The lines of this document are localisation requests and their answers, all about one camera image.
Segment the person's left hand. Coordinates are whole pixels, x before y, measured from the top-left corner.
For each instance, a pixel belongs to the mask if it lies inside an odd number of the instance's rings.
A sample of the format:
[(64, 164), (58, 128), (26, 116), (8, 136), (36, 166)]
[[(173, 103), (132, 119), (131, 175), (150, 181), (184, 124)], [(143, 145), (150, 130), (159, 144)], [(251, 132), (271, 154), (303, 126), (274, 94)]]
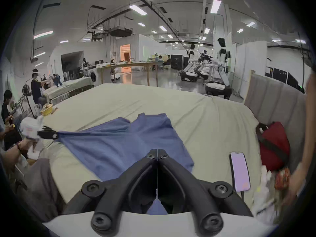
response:
[(27, 155), (28, 150), (35, 146), (39, 143), (39, 139), (31, 139), (31, 138), (24, 138), (23, 140), (20, 141), (20, 147), (22, 149), (22, 154)]

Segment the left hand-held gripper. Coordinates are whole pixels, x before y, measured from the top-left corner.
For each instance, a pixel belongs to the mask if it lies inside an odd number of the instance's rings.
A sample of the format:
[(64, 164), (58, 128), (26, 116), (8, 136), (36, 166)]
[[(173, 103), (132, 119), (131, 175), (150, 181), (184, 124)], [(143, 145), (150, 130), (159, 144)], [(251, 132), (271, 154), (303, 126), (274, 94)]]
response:
[(52, 128), (44, 125), (44, 116), (38, 116), (36, 119), (25, 117), (20, 124), (20, 131), (27, 139), (36, 142), (42, 139), (57, 140), (59, 134)]

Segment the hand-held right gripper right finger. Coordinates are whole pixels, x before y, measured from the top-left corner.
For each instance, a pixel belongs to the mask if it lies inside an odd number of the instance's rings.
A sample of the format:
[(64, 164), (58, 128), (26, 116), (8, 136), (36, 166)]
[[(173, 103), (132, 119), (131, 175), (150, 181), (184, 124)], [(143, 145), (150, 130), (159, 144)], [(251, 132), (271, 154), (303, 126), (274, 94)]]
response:
[(158, 199), (168, 214), (192, 212), (198, 234), (218, 234), (220, 213), (253, 217), (230, 184), (198, 180), (168, 154), (158, 149)]

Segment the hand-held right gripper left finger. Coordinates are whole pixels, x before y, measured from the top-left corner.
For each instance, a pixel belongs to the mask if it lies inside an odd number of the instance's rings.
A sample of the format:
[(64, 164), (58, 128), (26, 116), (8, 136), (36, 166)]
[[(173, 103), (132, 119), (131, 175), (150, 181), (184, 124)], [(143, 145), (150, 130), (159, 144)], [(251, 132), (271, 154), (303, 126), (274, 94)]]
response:
[(122, 211), (146, 214), (157, 197), (157, 149), (118, 178), (90, 180), (67, 203), (62, 215), (94, 212), (94, 231), (117, 231)]

